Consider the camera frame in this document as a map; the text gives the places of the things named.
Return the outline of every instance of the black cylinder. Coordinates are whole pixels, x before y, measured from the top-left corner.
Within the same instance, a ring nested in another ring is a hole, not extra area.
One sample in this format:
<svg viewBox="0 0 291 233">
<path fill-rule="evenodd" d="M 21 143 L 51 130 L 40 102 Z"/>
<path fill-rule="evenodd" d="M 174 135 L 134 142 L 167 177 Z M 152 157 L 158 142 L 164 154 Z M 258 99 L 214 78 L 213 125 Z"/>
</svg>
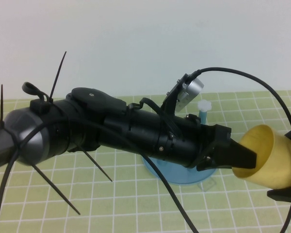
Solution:
<svg viewBox="0 0 291 233">
<path fill-rule="evenodd" d="M 143 110 L 134 110 L 128 116 L 106 116 L 103 124 L 138 145 L 149 157 L 194 167 L 200 151 L 198 126 L 177 116 L 173 121 L 182 131 L 182 138 L 173 137 L 159 115 Z M 105 132 L 100 133 L 98 141 L 107 147 L 138 153 Z"/>
</svg>

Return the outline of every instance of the robotic arm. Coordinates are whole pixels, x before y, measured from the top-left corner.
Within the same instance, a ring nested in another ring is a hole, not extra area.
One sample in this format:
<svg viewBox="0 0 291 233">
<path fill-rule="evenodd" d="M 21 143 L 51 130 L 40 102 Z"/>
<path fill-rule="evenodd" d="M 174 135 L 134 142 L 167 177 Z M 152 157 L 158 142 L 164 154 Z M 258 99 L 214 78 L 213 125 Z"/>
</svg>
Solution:
<svg viewBox="0 0 291 233">
<path fill-rule="evenodd" d="M 196 167 L 198 171 L 253 169 L 257 154 L 232 140 L 230 128 L 202 125 L 200 118 L 192 114 L 185 118 L 175 116 L 175 111 L 183 109 L 203 88 L 197 76 L 219 69 L 185 74 L 167 93 L 161 107 L 147 98 L 140 103 L 125 103 L 90 88 L 75 88 L 66 99 L 53 101 L 34 85 L 24 83 L 23 90 L 39 98 L 32 100 L 28 108 L 10 112 L 4 122 L 0 120 L 0 166 L 9 164 L 8 168 L 11 168 L 18 159 L 36 169 L 36 164 L 66 151 L 86 153 L 107 146 L 187 168 Z M 142 110 L 144 104 L 154 113 Z M 166 181 L 159 170 L 157 173 L 163 182 Z M 0 195 L 3 195 L 4 186 L 0 188 Z M 281 193 L 269 196 L 276 200 L 278 196 L 285 196 L 285 201 L 291 202 L 291 190 L 281 190 Z M 192 231 L 198 232 L 180 203 L 176 204 Z"/>
</svg>

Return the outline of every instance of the black bracket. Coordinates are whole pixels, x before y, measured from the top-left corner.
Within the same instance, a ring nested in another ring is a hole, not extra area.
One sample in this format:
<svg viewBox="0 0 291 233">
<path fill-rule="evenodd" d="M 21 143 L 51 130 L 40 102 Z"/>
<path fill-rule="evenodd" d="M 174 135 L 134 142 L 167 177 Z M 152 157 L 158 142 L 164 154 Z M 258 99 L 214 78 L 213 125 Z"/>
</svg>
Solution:
<svg viewBox="0 0 291 233">
<path fill-rule="evenodd" d="M 168 115 L 174 115 L 176 109 L 176 103 L 178 100 L 178 94 L 182 88 L 184 82 L 189 80 L 189 75 L 184 74 L 183 77 L 177 81 L 177 84 L 173 87 L 173 89 L 167 93 L 166 98 L 161 106 L 161 109 L 166 112 Z"/>
</svg>

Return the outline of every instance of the white cap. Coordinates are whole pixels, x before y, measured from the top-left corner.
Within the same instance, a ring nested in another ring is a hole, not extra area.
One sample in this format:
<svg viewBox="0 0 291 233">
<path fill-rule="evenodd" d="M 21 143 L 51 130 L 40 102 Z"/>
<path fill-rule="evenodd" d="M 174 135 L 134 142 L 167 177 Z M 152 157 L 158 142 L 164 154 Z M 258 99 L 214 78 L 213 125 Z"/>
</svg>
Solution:
<svg viewBox="0 0 291 233">
<path fill-rule="evenodd" d="M 201 100 L 197 102 L 197 107 L 199 111 L 207 112 L 212 109 L 211 102 L 207 100 Z"/>
</svg>

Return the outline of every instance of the green grid mat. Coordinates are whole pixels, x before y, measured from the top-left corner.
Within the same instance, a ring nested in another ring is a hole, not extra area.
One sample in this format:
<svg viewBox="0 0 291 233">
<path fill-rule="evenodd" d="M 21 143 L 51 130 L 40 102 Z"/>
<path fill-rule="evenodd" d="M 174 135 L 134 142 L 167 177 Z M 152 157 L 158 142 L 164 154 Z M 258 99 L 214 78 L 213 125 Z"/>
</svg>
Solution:
<svg viewBox="0 0 291 233">
<path fill-rule="evenodd" d="M 280 91 L 291 111 L 291 91 Z M 147 96 L 161 104 L 165 96 Z M 127 103 L 142 97 L 120 97 Z M 267 124 L 290 130 L 279 103 L 268 92 L 201 94 L 181 111 L 198 114 L 197 101 L 210 100 L 209 125 L 232 128 L 239 141 L 250 128 Z M 4 114 L 27 107 L 29 100 L 6 100 Z M 16 163 L 10 174 L 0 215 L 0 233 L 135 233 L 191 232 L 162 182 L 141 157 L 101 147 L 90 153 L 114 182 L 82 153 L 66 153 L 38 166 L 81 212 L 78 216 L 31 167 Z M 0 181 L 5 167 L 0 168 Z M 201 233 L 276 233 L 289 204 L 266 196 L 268 189 L 219 169 L 199 185 L 172 185 Z"/>
</svg>

